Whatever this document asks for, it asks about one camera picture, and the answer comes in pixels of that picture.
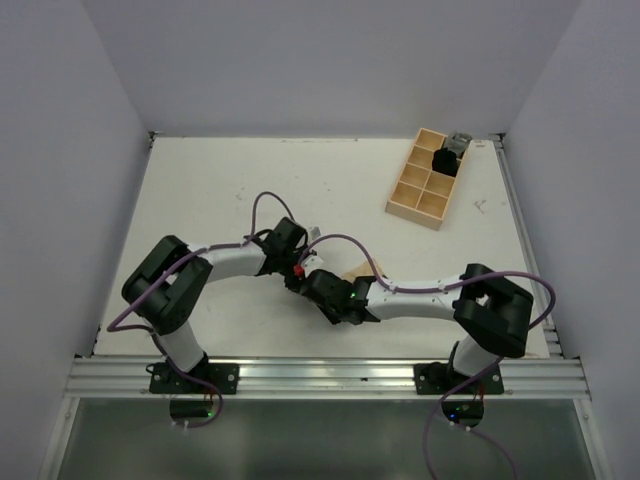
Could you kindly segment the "beige underwear with navy trim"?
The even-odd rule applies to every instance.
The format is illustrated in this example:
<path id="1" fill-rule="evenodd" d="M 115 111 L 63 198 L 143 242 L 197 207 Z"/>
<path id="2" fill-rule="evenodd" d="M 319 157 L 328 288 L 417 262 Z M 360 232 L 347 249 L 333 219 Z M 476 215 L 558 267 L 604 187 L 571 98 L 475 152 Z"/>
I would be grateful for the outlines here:
<path id="1" fill-rule="evenodd" d="M 387 275 L 375 258 L 373 258 L 371 262 L 365 260 L 362 264 L 345 272 L 341 276 L 341 279 L 354 282 L 358 277 L 373 277 L 374 279 L 380 277 L 387 279 Z"/>

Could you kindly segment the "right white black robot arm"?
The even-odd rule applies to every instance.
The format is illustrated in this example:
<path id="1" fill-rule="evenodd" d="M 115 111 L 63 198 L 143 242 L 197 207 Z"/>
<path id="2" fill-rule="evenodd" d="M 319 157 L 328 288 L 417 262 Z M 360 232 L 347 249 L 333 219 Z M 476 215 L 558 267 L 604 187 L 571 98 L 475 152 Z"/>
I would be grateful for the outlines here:
<path id="1" fill-rule="evenodd" d="M 348 281 L 318 269 L 304 280 L 300 294 L 333 324 L 399 318 L 457 323 L 466 336 L 452 349 L 445 379 L 461 393 L 476 386 L 481 371 L 496 360 L 524 356 L 533 309 L 529 291 L 482 264 L 469 264 L 458 278 L 424 284 L 384 285 L 372 275 Z"/>

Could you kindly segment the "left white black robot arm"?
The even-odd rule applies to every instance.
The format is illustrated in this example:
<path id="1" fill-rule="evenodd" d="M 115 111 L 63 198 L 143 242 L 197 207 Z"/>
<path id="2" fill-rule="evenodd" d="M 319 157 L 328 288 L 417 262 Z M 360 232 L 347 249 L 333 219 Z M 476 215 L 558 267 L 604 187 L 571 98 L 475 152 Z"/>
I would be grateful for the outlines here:
<path id="1" fill-rule="evenodd" d="M 264 230 L 239 244 L 196 248 L 168 235 L 125 281 L 121 294 L 128 307 L 108 330 L 132 330 L 132 325 L 121 322 L 131 313 L 138 315 L 143 320 L 139 327 L 150 334 L 173 368 L 175 384 L 185 392 L 197 392 L 207 383 L 207 354 L 189 318 L 204 287 L 236 277 L 289 275 L 307 241 L 304 231 L 279 234 Z"/>

